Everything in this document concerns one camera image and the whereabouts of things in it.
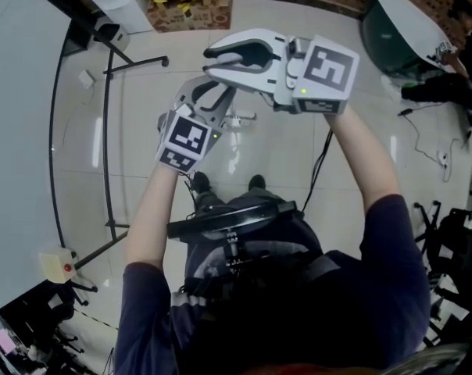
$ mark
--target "black hair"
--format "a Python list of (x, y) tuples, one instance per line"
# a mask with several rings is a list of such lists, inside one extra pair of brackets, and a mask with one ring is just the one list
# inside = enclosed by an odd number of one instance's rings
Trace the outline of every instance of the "black hair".
[(455, 0), (452, 8), (448, 11), (448, 16), (457, 20), (460, 13), (465, 13), (472, 17), (472, 4), (468, 0)]

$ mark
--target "tiled floor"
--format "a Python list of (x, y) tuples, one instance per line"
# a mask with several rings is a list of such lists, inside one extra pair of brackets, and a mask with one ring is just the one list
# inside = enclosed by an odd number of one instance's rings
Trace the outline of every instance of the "tiled floor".
[[(168, 55), (170, 66), (152, 64), (117, 74), (109, 103), (109, 172), (113, 209), (118, 221), (129, 223), (154, 166), (158, 143), (156, 121), (170, 107), (185, 80), (200, 74), (206, 60), (203, 50), (230, 32), (265, 27), (284, 34), (312, 37), (320, 34), (360, 54), (359, 72), (350, 104), (391, 152), (408, 205), (418, 201), (427, 207), (443, 203), (443, 213), (467, 203), (472, 170), (472, 138), (452, 147), (452, 172), (446, 173), (415, 152), (415, 130), (397, 113), (405, 107), (393, 102), (380, 82), (380, 72), (369, 60), (359, 35), (359, 22), (301, 5), (264, 0), (234, 0), (230, 31), (190, 31), (172, 34), (137, 34), (126, 53), (132, 59)], [(98, 143), (102, 125), (104, 82), (102, 71), (107, 49), (96, 45), (63, 63), (55, 115), (55, 185), (66, 243), (80, 257), (109, 239), (102, 185), (102, 150)], [(116, 59), (115, 65), (121, 63)], [(81, 70), (97, 80), (94, 90), (78, 83)], [(299, 206), (306, 199), (311, 170), (328, 132), (320, 115), (290, 116), (274, 113), (259, 95), (238, 92), (237, 109), (258, 113), (258, 120), (242, 132), (225, 134), (202, 164), (222, 199), (241, 194), (255, 173), (265, 176), (268, 188)], [(463, 139), (457, 110), (442, 105), (410, 116), (420, 132), (419, 148), (435, 156), (448, 152), (453, 138)], [(173, 220), (190, 213), (191, 197), (179, 180), (173, 204)], [(421, 218), (412, 210), (415, 231)], [(306, 219), (317, 232), (324, 250), (338, 249), (359, 257), (363, 236), (361, 196), (338, 143), (332, 141)], [(182, 285), (186, 248), (169, 241), (166, 277), (172, 289)], [(112, 327), (120, 314), (121, 246), (117, 245), (83, 268), (81, 276), (99, 287), (87, 295), (91, 304), (79, 308)], [(116, 331), (82, 316), (64, 324), (78, 334), (86, 353), (81, 356), (101, 373), (116, 340)]]

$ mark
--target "person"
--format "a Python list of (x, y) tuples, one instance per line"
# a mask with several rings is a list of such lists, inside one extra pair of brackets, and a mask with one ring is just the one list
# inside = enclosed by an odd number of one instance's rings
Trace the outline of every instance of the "person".
[[(365, 374), (416, 351), (430, 320), (430, 292), (393, 162), (350, 107), (326, 118), (363, 198), (362, 258), (323, 253), (305, 221), (278, 220), (247, 235), (249, 251), (265, 248), (276, 260), (277, 270), (261, 274), (264, 288), (240, 289), (234, 298), (199, 297), (185, 287), (170, 293), (163, 256), (177, 172), (156, 165), (124, 246), (117, 374)], [(193, 181), (196, 215), (227, 208), (206, 176)], [(249, 189), (229, 206), (280, 201), (261, 176)], [(216, 283), (221, 249), (217, 241), (188, 249), (186, 279)], [(295, 284), (298, 272), (280, 267), (278, 258), (299, 256), (301, 271), (320, 262), (309, 283)], [(265, 272), (271, 266), (263, 263)]]
[(458, 20), (467, 34), (463, 49), (446, 53), (442, 58), (442, 63), (450, 65), (455, 73), (432, 77), (424, 84), (403, 88), (383, 77), (382, 83), (396, 101), (454, 102), (472, 110), (472, 5), (467, 0), (455, 0), (449, 16)]

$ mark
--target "whiteboard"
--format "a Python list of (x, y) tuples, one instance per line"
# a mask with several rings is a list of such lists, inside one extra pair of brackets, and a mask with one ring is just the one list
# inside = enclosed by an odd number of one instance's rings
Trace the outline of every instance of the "whiteboard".
[(69, 25), (46, 0), (0, 0), (0, 308), (44, 280), (38, 253), (60, 243), (48, 129)]

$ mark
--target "black pants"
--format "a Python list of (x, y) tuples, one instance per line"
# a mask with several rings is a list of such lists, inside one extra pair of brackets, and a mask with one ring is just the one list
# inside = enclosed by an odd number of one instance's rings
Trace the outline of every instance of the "black pants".
[(427, 79), (425, 84), (404, 87), (401, 97), (414, 102), (453, 102), (472, 110), (472, 89), (458, 73)]

